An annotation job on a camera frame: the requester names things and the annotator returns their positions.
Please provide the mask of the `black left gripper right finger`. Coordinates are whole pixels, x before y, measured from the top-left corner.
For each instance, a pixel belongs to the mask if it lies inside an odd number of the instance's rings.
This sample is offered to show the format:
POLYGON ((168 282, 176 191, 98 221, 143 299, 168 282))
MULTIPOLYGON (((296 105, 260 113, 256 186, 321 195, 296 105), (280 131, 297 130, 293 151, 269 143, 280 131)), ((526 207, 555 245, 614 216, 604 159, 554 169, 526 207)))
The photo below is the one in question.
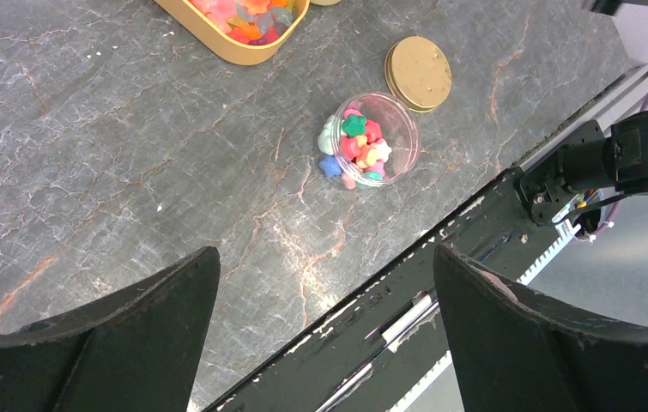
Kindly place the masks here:
POLYGON ((445 246, 433 278, 468 411, 648 411, 648 327, 572 306, 445 246))

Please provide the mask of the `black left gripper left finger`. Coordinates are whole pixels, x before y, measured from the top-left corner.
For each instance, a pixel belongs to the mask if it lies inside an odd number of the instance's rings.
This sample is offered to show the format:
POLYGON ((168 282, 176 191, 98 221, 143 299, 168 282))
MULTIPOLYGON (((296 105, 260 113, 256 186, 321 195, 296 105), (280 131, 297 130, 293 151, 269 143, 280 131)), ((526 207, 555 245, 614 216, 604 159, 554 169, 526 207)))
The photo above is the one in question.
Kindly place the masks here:
POLYGON ((221 275, 201 248, 57 316, 0 333, 0 411, 184 411, 221 275))

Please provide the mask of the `clear plastic round jar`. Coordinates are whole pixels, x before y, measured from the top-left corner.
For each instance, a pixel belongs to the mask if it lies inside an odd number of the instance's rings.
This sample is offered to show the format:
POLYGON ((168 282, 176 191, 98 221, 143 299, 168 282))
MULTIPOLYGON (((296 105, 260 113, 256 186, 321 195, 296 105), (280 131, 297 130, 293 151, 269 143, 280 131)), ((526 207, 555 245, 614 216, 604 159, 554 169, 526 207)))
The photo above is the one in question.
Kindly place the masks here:
POLYGON ((394 184, 421 151, 413 116, 400 100, 381 92, 344 101, 325 120, 316 143, 320 171, 350 190, 394 184))

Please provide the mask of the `gold tin of star candies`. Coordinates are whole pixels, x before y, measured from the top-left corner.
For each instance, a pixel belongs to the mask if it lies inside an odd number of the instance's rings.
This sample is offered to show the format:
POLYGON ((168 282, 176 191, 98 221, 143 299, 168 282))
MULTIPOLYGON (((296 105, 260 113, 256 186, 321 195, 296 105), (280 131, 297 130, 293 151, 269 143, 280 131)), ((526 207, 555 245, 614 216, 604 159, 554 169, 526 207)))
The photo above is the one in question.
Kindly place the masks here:
POLYGON ((311 4, 320 6, 320 7, 329 7, 340 3, 342 0, 310 0, 311 4))

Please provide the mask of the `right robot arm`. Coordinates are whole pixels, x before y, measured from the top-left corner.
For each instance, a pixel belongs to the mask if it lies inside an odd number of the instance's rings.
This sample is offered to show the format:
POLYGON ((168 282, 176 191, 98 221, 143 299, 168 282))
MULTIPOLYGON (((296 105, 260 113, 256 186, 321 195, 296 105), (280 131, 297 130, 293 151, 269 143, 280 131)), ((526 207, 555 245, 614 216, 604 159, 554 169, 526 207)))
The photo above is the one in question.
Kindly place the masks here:
POLYGON ((648 111, 613 124, 609 136, 595 120, 581 124, 559 147, 524 170, 516 186, 538 226, 559 224, 556 215, 570 199, 599 189, 613 189, 615 195, 585 211, 631 196, 648 196, 648 111))

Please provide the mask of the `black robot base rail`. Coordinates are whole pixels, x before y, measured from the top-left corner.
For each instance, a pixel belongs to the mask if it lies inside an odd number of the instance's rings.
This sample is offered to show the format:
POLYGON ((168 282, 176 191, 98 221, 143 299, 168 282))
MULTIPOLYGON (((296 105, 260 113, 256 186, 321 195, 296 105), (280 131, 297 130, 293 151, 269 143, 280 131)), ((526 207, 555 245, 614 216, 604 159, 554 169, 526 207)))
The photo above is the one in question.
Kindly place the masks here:
POLYGON ((575 237, 566 196, 537 226, 518 196, 523 164, 502 172, 254 372, 214 411, 404 411, 451 364, 433 254, 453 247, 529 283, 575 237))

